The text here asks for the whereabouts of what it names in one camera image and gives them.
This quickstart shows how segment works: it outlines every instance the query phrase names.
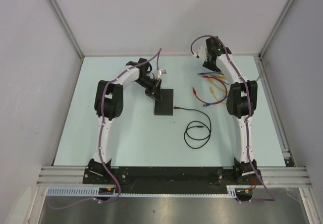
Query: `coiled black cable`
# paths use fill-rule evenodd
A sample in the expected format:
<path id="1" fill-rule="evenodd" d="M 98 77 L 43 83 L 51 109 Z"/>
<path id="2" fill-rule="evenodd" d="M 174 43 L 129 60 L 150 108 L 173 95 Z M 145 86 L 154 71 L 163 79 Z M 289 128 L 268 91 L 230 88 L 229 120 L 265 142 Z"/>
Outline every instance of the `coiled black cable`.
<path id="1" fill-rule="evenodd" d="M 181 107 L 177 107 L 177 106 L 175 106 L 175 107 L 174 107 L 174 109 L 184 109 L 184 110 L 197 111 L 197 112 L 200 112 L 200 113 L 204 114 L 204 115 L 208 118 L 208 121 L 209 121 L 209 123 L 210 123 L 210 127 L 208 127 L 205 123 L 200 122 L 200 121 L 191 121 L 191 122 L 187 125 L 186 130 L 185 130 L 185 132 L 184 132 L 184 141 L 185 141 L 185 143 L 186 143 L 186 145 L 187 145 L 187 146 L 189 146 L 189 147 L 190 147 L 190 148 L 192 148 L 192 149 L 200 149 L 200 148 L 204 147 L 204 146 L 206 145 L 206 143 L 207 143 L 207 142 L 210 140 L 210 138 L 211 138 L 212 125 L 211 125 L 211 119 L 210 119 L 210 117 L 208 117 L 208 115 L 207 115 L 207 114 L 205 114 L 204 112 L 202 112 L 202 111 L 200 111 L 200 110 L 197 110 L 197 109 L 186 109 L 186 108 L 181 108 Z M 202 125 L 191 126 L 191 124 L 193 124 L 193 123 L 200 123 L 200 124 L 202 124 Z M 192 129 L 192 128 L 204 128 L 204 127 L 206 127 L 206 128 L 208 129 L 208 135 L 207 135 L 206 137 L 204 137 L 204 138 L 194 138 L 194 137 L 191 137 L 191 136 L 188 134 L 188 130 L 190 130 L 190 129 Z M 205 141 L 201 146 L 199 146 L 199 147 L 192 147 L 190 144 L 188 144 L 188 142 L 187 142 L 187 140 L 186 140 L 186 135 L 187 135 L 190 139 L 195 140 L 195 141 L 203 141 L 203 140 L 206 140 L 206 141 Z"/>

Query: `black square object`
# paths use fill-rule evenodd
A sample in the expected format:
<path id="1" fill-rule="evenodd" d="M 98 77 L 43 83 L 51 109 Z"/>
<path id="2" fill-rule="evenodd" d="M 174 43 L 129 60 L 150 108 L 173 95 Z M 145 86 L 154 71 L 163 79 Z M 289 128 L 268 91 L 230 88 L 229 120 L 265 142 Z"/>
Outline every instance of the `black square object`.
<path id="1" fill-rule="evenodd" d="M 160 89 L 162 96 L 162 102 L 155 101 L 155 116 L 172 116 L 173 115 L 173 101 L 174 90 L 173 89 Z"/>

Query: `reflective metal surface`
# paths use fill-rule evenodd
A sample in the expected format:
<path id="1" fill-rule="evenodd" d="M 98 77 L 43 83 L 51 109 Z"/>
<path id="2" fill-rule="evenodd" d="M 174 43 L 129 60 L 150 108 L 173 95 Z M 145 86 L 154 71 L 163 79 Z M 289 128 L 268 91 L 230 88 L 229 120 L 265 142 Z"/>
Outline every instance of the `reflective metal surface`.
<path id="1" fill-rule="evenodd" d="M 123 197 L 113 203 L 92 200 L 64 210 L 44 205 L 41 221 L 54 223 L 309 223 L 298 189 L 272 189 L 277 201 L 239 204 L 235 199 Z M 266 197 L 256 189 L 254 198 Z M 55 207 L 74 203 L 84 197 L 47 197 Z"/>

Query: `white table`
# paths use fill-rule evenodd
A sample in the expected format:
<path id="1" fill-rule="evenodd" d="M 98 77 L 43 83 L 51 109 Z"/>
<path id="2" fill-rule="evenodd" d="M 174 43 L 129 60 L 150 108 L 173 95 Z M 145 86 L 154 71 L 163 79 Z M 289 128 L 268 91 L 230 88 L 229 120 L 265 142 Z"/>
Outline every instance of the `white table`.
<path id="1" fill-rule="evenodd" d="M 88 164 L 98 139 L 98 119 L 94 99 L 99 80 L 111 80 L 128 61 L 140 57 L 85 58 L 68 113 L 55 165 Z M 174 105 L 199 109 L 212 121 L 210 141 L 201 149 L 189 148 L 183 139 L 187 124 L 192 120 L 208 123 L 200 113 L 174 110 L 173 116 L 155 116 L 154 102 L 145 96 L 144 88 L 132 83 L 124 91 L 124 109 L 113 131 L 113 160 L 115 166 L 232 166 L 235 156 L 235 132 L 232 117 L 223 104 L 202 107 L 192 93 L 192 86 L 206 101 L 214 102 L 209 91 L 212 86 L 197 76 L 207 72 L 202 61 L 194 57 L 160 57 L 159 65 L 167 70 L 162 75 L 162 88 L 174 89 Z M 250 79 L 258 71 L 252 56 L 235 56 L 240 70 Z M 213 87 L 218 96 L 223 93 Z M 205 136 L 203 129 L 192 132 Z M 277 134 L 265 98 L 261 81 L 258 81 L 257 109 L 252 121 L 252 141 L 258 166 L 285 166 Z"/>

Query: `white wall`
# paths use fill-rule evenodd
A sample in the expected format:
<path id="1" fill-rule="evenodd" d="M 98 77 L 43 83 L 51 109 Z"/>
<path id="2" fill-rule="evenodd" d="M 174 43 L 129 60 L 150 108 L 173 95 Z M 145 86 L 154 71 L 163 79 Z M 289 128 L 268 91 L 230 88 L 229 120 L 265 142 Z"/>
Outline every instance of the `white wall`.
<path id="1" fill-rule="evenodd" d="M 323 0 L 296 0 L 264 56 L 289 144 L 323 207 Z"/>
<path id="2" fill-rule="evenodd" d="M 81 65 L 46 0 L 0 0 L 0 223 L 50 158 Z"/>
<path id="3" fill-rule="evenodd" d="M 188 54 L 214 34 L 258 53 L 287 0 L 57 0 L 85 55 Z"/>

